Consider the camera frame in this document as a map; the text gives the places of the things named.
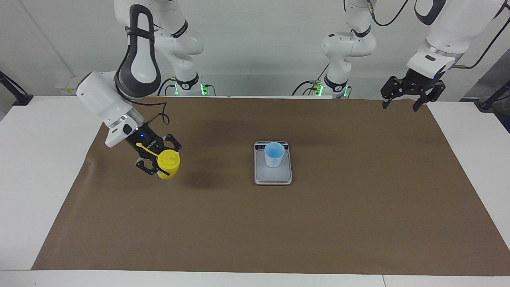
scale platform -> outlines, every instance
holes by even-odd
[[[292,167],[290,164],[289,144],[278,141],[285,148],[284,157],[277,168],[270,168],[266,164],[265,146],[269,141],[255,143],[255,183],[258,185],[289,185],[292,183]]]

yellow cap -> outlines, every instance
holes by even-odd
[[[181,165],[181,157],[179,153],[174,150],[165,150],[158,156],[158,166],[160,169],[168,172],[170,175],[159,173],[162,179],[171,179],[177,174],[179,166]]]

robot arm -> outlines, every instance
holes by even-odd
[[[157,47],[171,60],[180,89],[202,94],[200,85],[196,91],[199,77],[189,55],[200,54],[203,42],[188,28],[178,7],[177,0],[116,0],[115,14],[128,38],[126,55],[117,71],[92,72],[77,87],[80,100],[109,128],[106,145],[111,148],[126,140],[139,154],[135,165],[162,179],[172,178],[179,170],[181,145],[171,134],[159,137],[132,104],[160,86]],[[165,141],[173,147],[166,147]],[[152,167],[146,167],[144,160]]]
[[[150,11],[151,17],[154,17],[151,19],[153,26],[148,28],[151,29],[154,41],[150,53],[153,53],[155,49],[172,64],[177,83],[176,90],[179,95],[202,94],[201,79],[190,56],[201,54],[204,42],[184,19],[178,0],[115,0],[114,4],[117,20],[126,27],[133,27],[131,17],[133,5],[141,5]],[[143,48],[144,50],[140,51],[141,54],[149,55],[147,45]],[[135,70],[137,73],[153,71],[147,66],[140,66]],[[156,76],[152,73],[149,78],[154,79]]]
[[[349,0],[347,5],[347,25],[349,33],[333,33],[326,36],[322,42],[322,51],[331,64],[324,76],[324,83],[329,94],[344,93],[351,72],[348,57],[364,57],[375,50],[376,40],[370,33],[372,20],[366,0]]]
[[[417,0],[415,13],[422,23],[430,26],[430,32],[407,63],[409,70],[405,77],[398,79],[392,76],[382,87],[382,106],[387,108],[393,99],[405,94],[420,96],[413,105],[414,111],[424,103],[435,102],[446,88],[440,80],[442,75],[453,68],[504,2],[428,0],[427,3]]]

brown paper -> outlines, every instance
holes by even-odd
[[[510,275],[510,251],[427,107],[168,103],[171,125],[151,126],[183,145],[178,175],[143,173],[101,128],[34,270]],[[289,143],[291,185],[255,185],[258,140]]]

white backdrop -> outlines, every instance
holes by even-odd
[[[190,25],[205,39],[196,56],[199,73],[218,94],[292,93],[295,86],[317,78],[327,64],[322,38],[348,31],[341,0],[181,0]],[[379,22],[387,22],[403,0],[380,0]],[[373,55],[352,58],[349,84],[352,98],[379,99],[391,75],[402,77],[405,64],[425,38],[410,1],[389,27],[372,25],[378,45]],[[460,64],[472,64],[509,15],[503,15],[472,44]],[[3,0],[0,2],[0,69],[34,94],[56,94],[59,78],[82,77],[93,70],[115,70],[126,49],[123,26],[114,15],[113,0]],[[453,70],[444,76],[442,100],[459,100],[506,52],[510,29],[473,70]],[[164,76],[171,66],[158,55]]]

